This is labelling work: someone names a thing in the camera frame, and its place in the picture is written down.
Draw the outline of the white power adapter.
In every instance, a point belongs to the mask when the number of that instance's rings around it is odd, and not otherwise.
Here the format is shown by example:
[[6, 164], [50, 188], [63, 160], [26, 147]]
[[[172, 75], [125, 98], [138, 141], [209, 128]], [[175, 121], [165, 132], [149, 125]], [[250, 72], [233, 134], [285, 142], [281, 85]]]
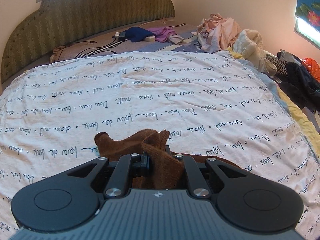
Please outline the white power adapter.
[[114, 39], [116, 41], [126, 41], [127, 37], [126, 37], [126, 32], [122, 31], [122, 32], [116, 32], [114, 35]]

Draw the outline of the orange plastic bag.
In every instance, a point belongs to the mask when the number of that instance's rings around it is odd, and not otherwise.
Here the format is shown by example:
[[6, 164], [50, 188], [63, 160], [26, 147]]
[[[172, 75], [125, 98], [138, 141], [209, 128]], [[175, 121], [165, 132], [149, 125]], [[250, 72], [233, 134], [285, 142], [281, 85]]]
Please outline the orange plastic bag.
[[303, 66], [308, 70], [311, 76], [320, 82], [320, 68], [316, 60], [306, 57], [302, 59]]

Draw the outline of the olive green upholstered headboard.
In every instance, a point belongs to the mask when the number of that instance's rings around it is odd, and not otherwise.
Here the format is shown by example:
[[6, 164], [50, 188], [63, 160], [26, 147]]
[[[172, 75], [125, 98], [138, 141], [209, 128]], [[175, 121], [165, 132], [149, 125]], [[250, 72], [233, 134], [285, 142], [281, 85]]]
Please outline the olive green upholstered headboard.
[[11, 33], [1, 81], [56, 47], [131, 23], [175, 16], [171, 0], [42, 0]]

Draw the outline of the black white patterned garment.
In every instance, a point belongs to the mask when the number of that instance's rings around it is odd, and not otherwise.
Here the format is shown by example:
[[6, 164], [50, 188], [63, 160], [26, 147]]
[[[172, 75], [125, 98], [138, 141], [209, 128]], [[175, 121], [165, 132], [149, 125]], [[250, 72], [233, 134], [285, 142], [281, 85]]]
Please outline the black white patterned garment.
[[266, 52], [265, 63], [272, 75], [287, 76], [287, 61], [278, 59], [275, 55]]

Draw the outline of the brown knit sweater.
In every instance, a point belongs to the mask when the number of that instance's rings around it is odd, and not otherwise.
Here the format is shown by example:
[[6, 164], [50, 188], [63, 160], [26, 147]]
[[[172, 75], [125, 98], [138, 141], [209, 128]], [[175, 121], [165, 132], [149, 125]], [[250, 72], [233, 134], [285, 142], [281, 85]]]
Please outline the brown knit sweater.
[[91, 183], [95, 191], [107, 190], [114, 169], [121, 158], [126, 163], [120, 166], [114, 188], [175, 190], [186, 189], [190, 194], [203, 198], [219, 193], [225, 183], [222, 178], [246, 178], [247, 173], [231, 161], [217, 157], [215, 169], [206, 165], [208, 158], [200, 155], [169, 151], [168, 131], [157, 132], [143, 129], [123, 140], [113, 140], [106, 132], [95, 135], [94, 142], [100, 157], [108, 162]]

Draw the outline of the cream quilted jacket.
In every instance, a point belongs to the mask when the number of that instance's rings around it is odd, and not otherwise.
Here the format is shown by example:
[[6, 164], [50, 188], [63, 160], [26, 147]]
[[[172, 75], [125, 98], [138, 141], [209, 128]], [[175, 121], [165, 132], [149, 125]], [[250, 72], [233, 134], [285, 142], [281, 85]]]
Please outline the cream quilted jacket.
[[266, 58], [262, 36], [257, 30], [244, 29], [232, 45], [232, 50], [251, 62], [257, 71], [269, 76], [276, 74], [277, 68]]

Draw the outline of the pink clothes pile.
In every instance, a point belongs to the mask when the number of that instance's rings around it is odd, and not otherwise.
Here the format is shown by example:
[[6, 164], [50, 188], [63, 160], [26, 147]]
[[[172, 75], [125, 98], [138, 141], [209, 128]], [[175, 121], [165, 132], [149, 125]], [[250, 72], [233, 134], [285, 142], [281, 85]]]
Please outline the pink clothes pile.
[[230, 47], [241, 32], [240, 25], [233, 18], [210, 14], [197, 26], [196, 36], [202, 51], [214, 53]]

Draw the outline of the yellow blue blanket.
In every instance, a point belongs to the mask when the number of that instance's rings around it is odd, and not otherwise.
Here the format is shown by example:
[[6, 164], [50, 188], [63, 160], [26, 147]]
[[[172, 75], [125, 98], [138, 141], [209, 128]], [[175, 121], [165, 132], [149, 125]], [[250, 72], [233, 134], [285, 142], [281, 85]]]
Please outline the yellow blue blanket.
[[306, 136], [310, 145], [312, 146], [317, 158], [319, 159], [319, 133], [316, 131], [315, 125], [292, 100], [281, 90], [281, 88], [266, 74], [258, 72], [253, 64], [242, 57], [241, 54], [236, 53], [231, 47], [227, 51], [232, 55], [235, 60], [238, 60], [243, 65], [246, 65], [263, 83], [268, 87], [269, 91], [273, 94], [277, 103], [287, 111], [287, 113], [295, 120]]

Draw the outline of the blue cloth on bed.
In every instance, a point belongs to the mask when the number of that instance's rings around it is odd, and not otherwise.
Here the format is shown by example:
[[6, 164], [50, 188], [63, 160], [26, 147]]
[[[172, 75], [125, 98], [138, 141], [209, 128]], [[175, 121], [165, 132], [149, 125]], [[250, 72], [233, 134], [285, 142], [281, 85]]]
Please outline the blue cloth on bed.
[[140, 42], [145, 40], [147, 37], [155, 36], [151, 31], [140, 27], [131, 27], [125, 30], [125, 32], [127, 40], [130, 40], [131, 42]]

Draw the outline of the purple garment on bed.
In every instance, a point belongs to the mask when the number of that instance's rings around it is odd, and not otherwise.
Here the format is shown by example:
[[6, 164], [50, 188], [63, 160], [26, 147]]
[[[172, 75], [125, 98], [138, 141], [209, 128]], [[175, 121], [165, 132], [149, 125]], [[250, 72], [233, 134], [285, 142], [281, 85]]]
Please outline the purple garment on bed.
[[172, 27], [149, 28], [148, 31], [152, 32], [155, 35], [155, 40], [161, 43], [179, 44], [185, 40]]

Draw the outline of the blue floral window curtain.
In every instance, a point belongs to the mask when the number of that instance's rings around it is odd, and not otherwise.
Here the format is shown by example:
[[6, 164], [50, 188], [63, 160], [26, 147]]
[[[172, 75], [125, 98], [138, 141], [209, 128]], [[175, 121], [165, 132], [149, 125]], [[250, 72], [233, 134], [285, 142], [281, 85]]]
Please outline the blue floral window curtain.
[[297, 0], [295, 16], [319, 31], [320, 0]]

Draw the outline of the dark clothes pile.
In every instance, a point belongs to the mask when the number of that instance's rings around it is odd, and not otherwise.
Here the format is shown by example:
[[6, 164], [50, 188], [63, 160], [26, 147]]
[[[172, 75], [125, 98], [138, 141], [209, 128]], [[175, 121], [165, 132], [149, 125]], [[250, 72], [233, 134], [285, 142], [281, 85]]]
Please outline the dark clothes pile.
[[307, 69], [293, 62], [286, 65], [286, 75], [278, 75], [280, 88], [301, 109], [307, 107], [311, 112], [319, 112], [319, 82]]

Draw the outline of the white script-print bed sheet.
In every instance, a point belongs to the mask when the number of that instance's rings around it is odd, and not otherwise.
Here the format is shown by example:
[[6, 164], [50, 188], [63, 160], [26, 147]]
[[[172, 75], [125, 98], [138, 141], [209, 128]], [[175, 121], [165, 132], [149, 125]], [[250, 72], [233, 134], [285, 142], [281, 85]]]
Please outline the white script-print bed sheet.
[[297, 231], [319, 237], [319, 159], [268, 87], [226, 51], [159, 51], [33, 68], [1, 94], [1, 239], [21, 188], [98, 156], [94, 136], [169, 132], [177, 153], [221, 157], [294, 189]]

